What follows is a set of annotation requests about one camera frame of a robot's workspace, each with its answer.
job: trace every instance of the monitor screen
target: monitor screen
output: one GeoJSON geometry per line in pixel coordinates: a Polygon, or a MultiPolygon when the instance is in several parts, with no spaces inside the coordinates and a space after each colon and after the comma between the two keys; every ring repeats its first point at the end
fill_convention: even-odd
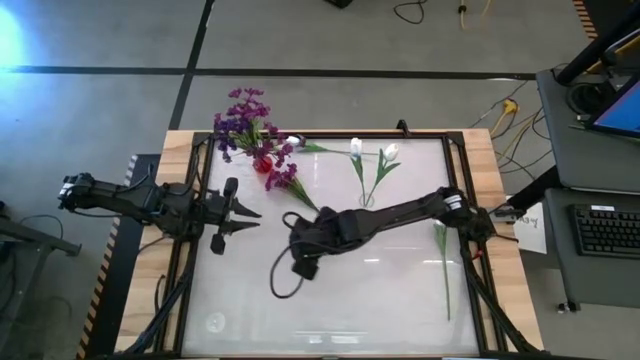
{"type": "Polygon", "coordinates": [[[629,88],[593,125],[640,134],[640,82],[629,88]]]}

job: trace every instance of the computer monitor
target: computer monitor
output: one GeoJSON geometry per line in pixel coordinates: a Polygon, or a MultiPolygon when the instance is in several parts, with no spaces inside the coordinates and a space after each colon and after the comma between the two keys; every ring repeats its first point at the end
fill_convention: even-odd
{"type": "Polygon", "coordinates": [[[620,135],[640,137],[640,82],[633,76],[613,101],[591,120],[589,128],[620,135]]]}

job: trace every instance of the concrete floor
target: concrete floor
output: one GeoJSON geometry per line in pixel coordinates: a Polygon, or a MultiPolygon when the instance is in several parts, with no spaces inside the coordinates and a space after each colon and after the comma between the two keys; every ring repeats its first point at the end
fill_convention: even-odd
{"type": "MultiPolygon", "coordinates": [[[[198,67],[535,72],[569,61],[587,44],[570,0],[496,0],[484,19],[484,4],[471,2],[465,32],[457,2],[427,3],[419,26],[393,15],[400,2],[355,0],[338,11],[320,0],[217,0],[198,67]]],[[[4,0],[0,66],[184,68],[204,3],[4,0]]],[[[16,218],[59,216],[65,237],[83,244],[76,259],[49,258],[37,291],[41,308],[63,312],[50,303],[61,296],[72,304],[73,316],[25,339],[25,353],[74,356],[107,240],[110,220],[57,209],[63,176],[89,171],[120,182],[131,155],[159,153],[181,81],[178,75],[0,74],[0,199],[16,218]]],[[[519,84],[196,76],[180,128],[210,128],[213,113],[227,105],[226,93],[236,86],[265,89],[272,120],[283,128],[390,128],[401,118],[414,128],[464,128],[519,84]]],[[[521,106],[518,119],[540,107],[534,83],[514,98],[521,106]]],[[[480,126],[498,116],[491,113],[480,126]]],[[[509,141],[497,140],[496,149],[509,141]]],[[[516,159],[528,164],[548,149],[547,141],[529,133],[516,159]]],[[[539,175],[552,164],[548,156],[530,170],[539,175]]],[[[509,193],[530,181],[521,171],[503,180],[509,193]]],[[[33,226],[53,231],[44,220],[33,226]]],[[[625,340],[638,335],[633,331],[640,311],[589,306],[559,316],[553,311],[563,300],[559,274],[536,261],[525,265],[548,350],[616,359],[640,351],[639,342],[625,340]]]]}

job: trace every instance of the wooden board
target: wooden board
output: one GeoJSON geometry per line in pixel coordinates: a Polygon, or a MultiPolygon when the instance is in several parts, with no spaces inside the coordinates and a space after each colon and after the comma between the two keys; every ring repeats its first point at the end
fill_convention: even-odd
{"type": "MultiPolygon", "coordinates": [[[[287,132],[294,133],[298,131],[309,132],[309,130],[287,130],[287,132]]],[[[363,132],[363,130],[340,131],[363,132]]],[[[366,131],[389,132],[389,130],[366,131]]],[[[414,130],[414,132],[442,131],[462,131],[464,133],[467,156],[479,205],[493,208],[504,203],[506,197],[489,132],[486,129],[414,130]]],[[[194,131],[184,130],[169,131],[167,133],[158,168],[157,183],[184,182],[193,134],[194,131]]],[[[458,174],[457,178],[459,182],[462,182],[461,174],[458,174]]],[[[499,224],[496,228],[500,234],[513,236],[512,226],[499,224]]],[[[141,246],[157,239],[159,235],[157,229],[146,229],[143,233],[141,246]]],[[[525,338],[532,345],[542,349],[542,339],[531,302],[524,268],[522,267],[518,244],[509,240],[494,238],[488,242],[488,251],[500,305],[525,338]]],[[[138,257],[120,326],[116,350],[123,350],[131,345],[153,317],[156,282],[162,274],[166,274],[170,254],[171,243],[167,241],[146,249],[138,257]]],[[[170,329],[166,337],[167,348],[170,348],[173,344],[175,313],[177,313],[177,306],[173,312],[174,316],[171,319],[170,329]]],[[[492,339],[491,336],[493,329],[486,311],[484,311],[484,319],[487,334],[489,335],[490,348],[495,349],[495,339],[492,339]]]]}

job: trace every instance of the black keyboard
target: black keyboard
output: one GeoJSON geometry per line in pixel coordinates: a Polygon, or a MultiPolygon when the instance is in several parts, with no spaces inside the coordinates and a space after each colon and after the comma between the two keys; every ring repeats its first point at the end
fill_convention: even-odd
{"type": "Polygon", "coordinates": [[[640,259],[640,211],[591,205],[572,205],[569,211],[578,254],[640,259]]]}

